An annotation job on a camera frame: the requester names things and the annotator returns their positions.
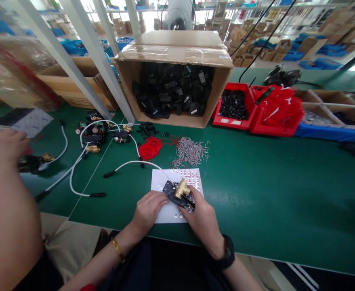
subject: pile of metal pins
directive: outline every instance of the pile of metal pins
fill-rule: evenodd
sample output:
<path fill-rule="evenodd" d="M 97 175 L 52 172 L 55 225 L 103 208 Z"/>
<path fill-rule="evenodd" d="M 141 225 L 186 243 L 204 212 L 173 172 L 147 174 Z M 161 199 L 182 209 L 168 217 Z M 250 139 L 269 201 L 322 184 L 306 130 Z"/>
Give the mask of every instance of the pile of metal pins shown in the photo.
<path fill-rule="evenodd" d="M 204 141 L 195 142 L 189 137 L 181 138 L 176 147 L 178 158 L 172 162 L 173 169 L 181 169 L 181 167 L 185 166 L 184 163 L 190 164 L 191 167 L 196 167 L 204 159 L 207 162 L 210 157 L 207 146 L 209 143 L 209 141 L 206 144 L 204 144 Z"/>
<path fill-rule="evenodd" d="M 305 121 L 315 122 L 315 123 L 325 123 L 325 124 L 333 124 L 334 122 L 328 118 L 317 115 L 311 110 L 304 110 L 305 115 L 302 118 Z"/>

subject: gold bracelet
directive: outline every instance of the gold bracelet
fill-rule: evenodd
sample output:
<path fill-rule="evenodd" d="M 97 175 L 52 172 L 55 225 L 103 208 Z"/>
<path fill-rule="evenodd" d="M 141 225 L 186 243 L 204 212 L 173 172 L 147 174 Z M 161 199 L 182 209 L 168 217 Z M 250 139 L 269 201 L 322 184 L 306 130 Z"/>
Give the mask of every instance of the gold bracelet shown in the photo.
<path fill-rule="evenodd" d="M 113 243 L 114 248 L 116 249 L 118 255 L 121 258 L 121 263 L 124 263 L 125 262 L 125 257 L 122 254 L 120 247 L 117 245 L 117 242 L 113 238 L 111 239 L 111 242 Z"/>

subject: left hand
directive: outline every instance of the left hand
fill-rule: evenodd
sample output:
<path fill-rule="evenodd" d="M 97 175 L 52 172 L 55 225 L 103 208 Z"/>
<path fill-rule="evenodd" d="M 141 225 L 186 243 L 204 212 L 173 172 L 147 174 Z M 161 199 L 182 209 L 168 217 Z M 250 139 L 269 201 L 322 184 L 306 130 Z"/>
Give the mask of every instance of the left hand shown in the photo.
<path fill-rule="evenodd" d="M 129 226 L 138 241 L 141 241 L 152 229 L 161 207 L 168 202 L 168 196 L 158 191 L 148 192 L 137 202 L 136 212 Z"/>

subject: green workbench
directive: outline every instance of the green workbench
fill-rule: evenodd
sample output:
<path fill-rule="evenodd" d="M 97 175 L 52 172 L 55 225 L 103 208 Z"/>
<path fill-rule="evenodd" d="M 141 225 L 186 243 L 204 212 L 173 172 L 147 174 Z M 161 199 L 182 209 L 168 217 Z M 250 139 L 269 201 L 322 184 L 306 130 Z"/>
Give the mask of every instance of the green workbench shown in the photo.
<path fill-rule="evenodd" d="M 234 69 L 230 81 L 237 82 L 242 70 Z M 257 77 L 255 84 L 261 84 L 268 72 L 250 69 L 242 82 Z M 308 73 L 303 71 L 303 81 L 327 89 L 355 90 L 355 72 Z M 6 110 L 7 106 L 1 106 L 0 115 Z M 67 124 L 69 147 L 42 175 L 22 174 L 34 196 L 65 173 L 81 153 L 75 129 L 86 110 L 65 105 L 50 114 L 54 120 L 38 141 L 32 141 L 32 149 L 35 154 L 48 151 L 53 156 L 62 151 L 60 118 Z M 126 120 L 118 111 L 113 121 Z M 155 126 L 160 134 L 210 142 L 210 157 L 199 165 L 204 197 L 215 208 L 219 227 L 233 239 L 237 252 L 355 274 L 355 157 L 339 149 L 336 142 L 258 136 L 210 125 L 204 129 Z M 135 130 L 133 137 L 144 143 Z M 173 147 L 164 146 L 153 162 L 169 169 L 176 157 Z M 132 219 L 136 202 L 149 191 L 153 169 L 129 164 L 103 178 L 129 160 L 137 160 L 134 143 L 118 144 L 110 139 L 100 153 L 88 154 L 78 164 L 73 181 L 79 192 L 106 192 L 106 197 L 74 195 L 66 178 L 39 203 L 40 210 L 121 230 Z M 149 235 L 199 244 L 188 224 L 158 224 Z"/>

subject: plastic wrap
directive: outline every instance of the plastic wrap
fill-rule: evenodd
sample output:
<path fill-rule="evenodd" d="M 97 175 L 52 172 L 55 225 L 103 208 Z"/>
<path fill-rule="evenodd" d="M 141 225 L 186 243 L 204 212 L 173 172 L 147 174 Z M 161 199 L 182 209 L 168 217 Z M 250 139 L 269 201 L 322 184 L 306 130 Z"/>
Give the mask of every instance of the plastic wrap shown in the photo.
<path fill-rule="evenodd" d="M 57 109 L 63 101 L 36 77 L 56 63 L 35 38 L 0 36 L 0 99 L 14 108 Z"/>

